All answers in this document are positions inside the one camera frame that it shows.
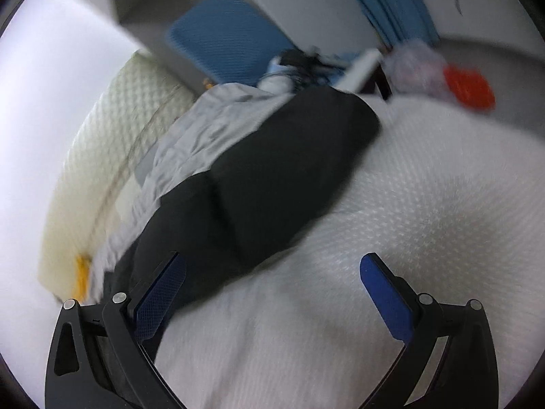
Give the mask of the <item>yellow pillow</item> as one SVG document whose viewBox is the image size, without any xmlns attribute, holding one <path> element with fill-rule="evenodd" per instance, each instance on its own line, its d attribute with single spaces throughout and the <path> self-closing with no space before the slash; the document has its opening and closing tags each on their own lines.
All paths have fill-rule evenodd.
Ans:
<svg viewBox="0 0 545 409">
<path fill-rule="evenodd" d="M 86 254 L 77 255 L 75 258 L 75 266 L 76 280 L 72 294 L 79 302 L 83 302 L 88 296 L 91 259 Z"/>
</svg>

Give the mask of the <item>white plastic bag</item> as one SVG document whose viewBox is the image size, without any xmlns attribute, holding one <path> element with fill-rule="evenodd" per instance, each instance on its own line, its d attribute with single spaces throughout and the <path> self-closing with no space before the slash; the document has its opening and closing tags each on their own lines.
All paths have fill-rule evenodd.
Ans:
<svg viewBox="0 0 545 409">
<path fill-rule="evenodd" d="M 446 67 L 447 61 L 419 39 L 397 44 L 383 58 L 383 71 L 393 89 L 444 100 L 450 93 L 444 77 Z"/>
</svg>

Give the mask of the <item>clothes pile on bench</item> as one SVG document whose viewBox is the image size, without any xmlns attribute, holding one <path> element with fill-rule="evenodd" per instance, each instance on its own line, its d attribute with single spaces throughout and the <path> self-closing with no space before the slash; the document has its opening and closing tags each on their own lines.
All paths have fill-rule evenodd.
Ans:
<svg viewBox="0 0 545 409">
<path fill-rule="evenodd" d="M 284 50 L 269 62 L 257 88 L 275 95 L 296 93 L 308 87 L 331 86 L 358 58 L 358 53 L 323 56 L 300 49 Z"/>
</svg>

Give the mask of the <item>orange object in bag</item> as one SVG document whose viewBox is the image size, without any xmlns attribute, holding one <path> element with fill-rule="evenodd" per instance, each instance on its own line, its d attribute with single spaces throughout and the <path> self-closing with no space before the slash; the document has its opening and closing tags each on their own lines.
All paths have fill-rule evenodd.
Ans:
<svg viewBox="0 0 545 409">
<path fill-rule="evenodd" d="M 478 111 L 495 107 L 492 87 L 479 72 L 448 65 L 443 69 L 443 75 L 448 89 L 460 104 Z"/>
</svg>

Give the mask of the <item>black puffer jacket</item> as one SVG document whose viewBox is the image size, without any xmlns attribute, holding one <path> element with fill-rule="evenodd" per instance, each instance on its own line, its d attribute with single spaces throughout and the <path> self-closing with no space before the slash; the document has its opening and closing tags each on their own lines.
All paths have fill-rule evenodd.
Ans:
<svg viewBox="0 0 545 409">
<path fill-rule="evenodd" d="M 162 196 L 105 277 L 105 291 L 132 290 L 178 253 L 187 277 L 173 309 L 211 296 L 285 250 L 325 211 L 379 132 L 378 116 L 358 96 L 301 91 L 209 170 Z"/>
</svg>

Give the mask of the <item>grey wardrobe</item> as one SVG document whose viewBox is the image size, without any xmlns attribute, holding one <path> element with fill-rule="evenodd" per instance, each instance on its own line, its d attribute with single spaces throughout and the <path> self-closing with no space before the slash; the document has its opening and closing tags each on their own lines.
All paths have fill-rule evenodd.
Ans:
<svg viewBox="0 0 545 409">
<path fill-rule="evenodd" d="M 300 49 L 346 57 L 380 47 L 357 0 L 111 0 L 120 25 L 192 89 L 204 78 L 254 86 Z"/>
</svg>

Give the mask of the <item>blue curtain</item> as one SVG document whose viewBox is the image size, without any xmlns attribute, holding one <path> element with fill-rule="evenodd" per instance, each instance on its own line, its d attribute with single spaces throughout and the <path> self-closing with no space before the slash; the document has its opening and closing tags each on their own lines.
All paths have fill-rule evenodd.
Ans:
<svg viewBox="0 0 545 409">
<path fill-rule="evenodd" d="M 388 47 L 412 39 L 433 44 L 439 34 L 423 0 L 358 0 L 361 10 Z"/>
</svg>

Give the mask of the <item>grey duvet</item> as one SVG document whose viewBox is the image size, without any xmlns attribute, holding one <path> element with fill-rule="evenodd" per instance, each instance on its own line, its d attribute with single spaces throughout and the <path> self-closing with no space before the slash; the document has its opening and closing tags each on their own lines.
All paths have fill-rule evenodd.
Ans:
<svg viewBox="0 0 545 409">
<path fill-rule="evenodd" d="M 240 139 L 255 131 L 272 113 L 292 98 L 238 83 L 217 85 L 197 99 L 187 113 L 158 140 L 152 170 L 121 220 L 98 249 L 91 264 L 87 301 L 104 296 L 104 273 L 115 265 L 159 208 L 160 198 L 212 163 Z"/>
</svg>

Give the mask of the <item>cream quilted headboard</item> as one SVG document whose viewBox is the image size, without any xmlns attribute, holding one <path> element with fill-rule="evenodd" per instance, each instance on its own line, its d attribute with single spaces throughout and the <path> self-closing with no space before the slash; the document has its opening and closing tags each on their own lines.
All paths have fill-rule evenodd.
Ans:
<svg viewBox="0 0 545 409">
<path fill-rule="evenodd" d="M 138 185 L 137 165 L 194 104 L 195 96 L 152 56 L 136 52 L 79 128 L 43 228 L 38 280 L 61 301 L 73 297 L 75 258 L 91 260 L 121 222 L 115 203 Z"/>
</svg>

